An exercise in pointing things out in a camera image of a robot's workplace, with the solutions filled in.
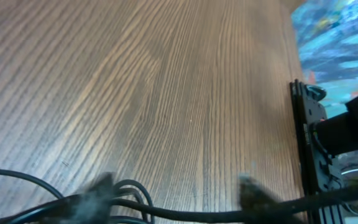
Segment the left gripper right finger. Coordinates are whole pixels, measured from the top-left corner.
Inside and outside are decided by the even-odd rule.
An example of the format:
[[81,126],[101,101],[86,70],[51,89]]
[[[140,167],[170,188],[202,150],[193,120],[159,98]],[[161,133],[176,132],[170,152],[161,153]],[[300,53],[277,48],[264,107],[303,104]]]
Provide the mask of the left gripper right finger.
[[[259,212],[266,206],[276,205],[277,203],[278,197],[249,174],[239,176],[239,205],[242,210]],[[274,216],[264,220],[263,223],[303,224],[303,220],[293,215],[286,218]]]

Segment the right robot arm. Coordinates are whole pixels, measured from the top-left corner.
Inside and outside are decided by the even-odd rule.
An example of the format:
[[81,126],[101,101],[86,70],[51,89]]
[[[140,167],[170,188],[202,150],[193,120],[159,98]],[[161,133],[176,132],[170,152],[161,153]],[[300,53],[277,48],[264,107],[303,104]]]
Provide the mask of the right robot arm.
[[358,150],[358,96],[346,108],[347,112],[314,126],[318,142],[333,156]]

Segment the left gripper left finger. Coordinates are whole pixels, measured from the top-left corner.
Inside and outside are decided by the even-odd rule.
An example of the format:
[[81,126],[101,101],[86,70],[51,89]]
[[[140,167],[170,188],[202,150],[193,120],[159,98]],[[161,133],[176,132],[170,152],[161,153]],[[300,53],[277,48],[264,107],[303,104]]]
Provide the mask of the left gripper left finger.
[[114,174],[105,172],[95,179],[79,199],[70,205],[64,224],[105,224],[109,222],[110,202],[114,198]]

